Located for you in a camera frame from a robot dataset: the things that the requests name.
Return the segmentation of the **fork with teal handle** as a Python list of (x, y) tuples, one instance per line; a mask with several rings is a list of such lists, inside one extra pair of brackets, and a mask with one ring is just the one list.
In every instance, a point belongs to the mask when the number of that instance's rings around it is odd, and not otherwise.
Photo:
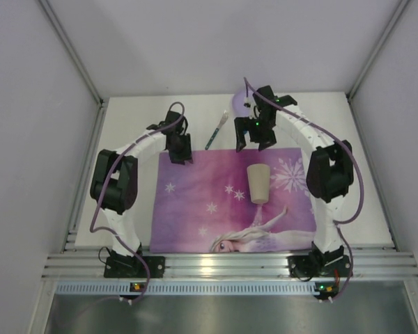
[(223, 125), (226, 123), (226, 121), (229, 119), (229, 112), (225, 110), (219, 120), (218, 126), (215, 128), (214, 132), (212, 133), (210, 139), (206, 143), (205, 150), (209, 150), (210, 146), (212, 145), (212, 142), (218, 135), (218, 132), (223, 127)]

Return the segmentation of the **beige paper cup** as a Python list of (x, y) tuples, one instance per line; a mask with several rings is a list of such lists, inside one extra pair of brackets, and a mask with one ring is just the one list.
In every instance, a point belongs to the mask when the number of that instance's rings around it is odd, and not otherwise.
[(252, 164), (247, 167), (251, 202), (262, 205), (269, 201), (270, 167), (267, 164)]

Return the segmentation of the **purple printed placemat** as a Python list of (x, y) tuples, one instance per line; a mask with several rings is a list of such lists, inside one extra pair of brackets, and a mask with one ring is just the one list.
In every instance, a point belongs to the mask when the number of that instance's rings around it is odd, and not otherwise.
[[(200, 150), (193, 164), (160, 154), (150, 250), (264, 253), (311, 248), (316, 232), (299, 148)], [(247, 168), (270, 167), (269, 200), (251, 201)]]

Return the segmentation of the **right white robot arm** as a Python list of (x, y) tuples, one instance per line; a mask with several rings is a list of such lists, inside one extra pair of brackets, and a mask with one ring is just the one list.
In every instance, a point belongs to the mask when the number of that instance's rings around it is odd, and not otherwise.
[(309, 256), (317, 267), (329, 266), (343, 258), (344, 247), (334, 224), (334, 213), (354, 182), (351, 145), (330, 138), (300, 110), (290, 95), (277, 97), (270, 86), (258, 93), (240, 91), (231, 106), (234, 115), (236, 150), (248, 142), (260, 151), (277, 142), (275, 132), (288, 135), (309, 158), (305, 166), (309, 196), (314, 199), (316, 233)]

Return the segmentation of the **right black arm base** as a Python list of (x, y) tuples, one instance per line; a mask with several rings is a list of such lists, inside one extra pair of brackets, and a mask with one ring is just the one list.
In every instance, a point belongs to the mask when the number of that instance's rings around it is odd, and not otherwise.
[(351, 264), (347, 255), (325, 267), (315, 264), (308, 255), (294, 255), (288, 258), (288, 269), (291, 278), (306, 282), (314, 278), (346, 278)]

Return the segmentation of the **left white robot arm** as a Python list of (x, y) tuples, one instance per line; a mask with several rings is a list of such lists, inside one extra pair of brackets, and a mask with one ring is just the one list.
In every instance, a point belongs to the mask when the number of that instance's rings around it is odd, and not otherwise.
[(111, 249), (117, 255), (134, 257), (141, 245), (130, 212), (139, 193), (139, 167), (163, 151), (173, 164), (192, 163), (187, 128), (184, 113), (169, 110), (165, 120), (148, 126), (132, 143), (98, 153), (90, 187), (96, 201), (90, 232), (111, 233)]

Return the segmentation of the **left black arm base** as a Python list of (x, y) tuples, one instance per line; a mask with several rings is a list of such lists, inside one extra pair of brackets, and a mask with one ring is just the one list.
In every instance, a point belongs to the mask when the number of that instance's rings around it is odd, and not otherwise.
[[(165, 270), (165, 257), (142, 256), (151, 278), (162, 278)], [(136, 257), (110, 256), (106, 260), (105, 278), (147, 278), (147, 269)]]

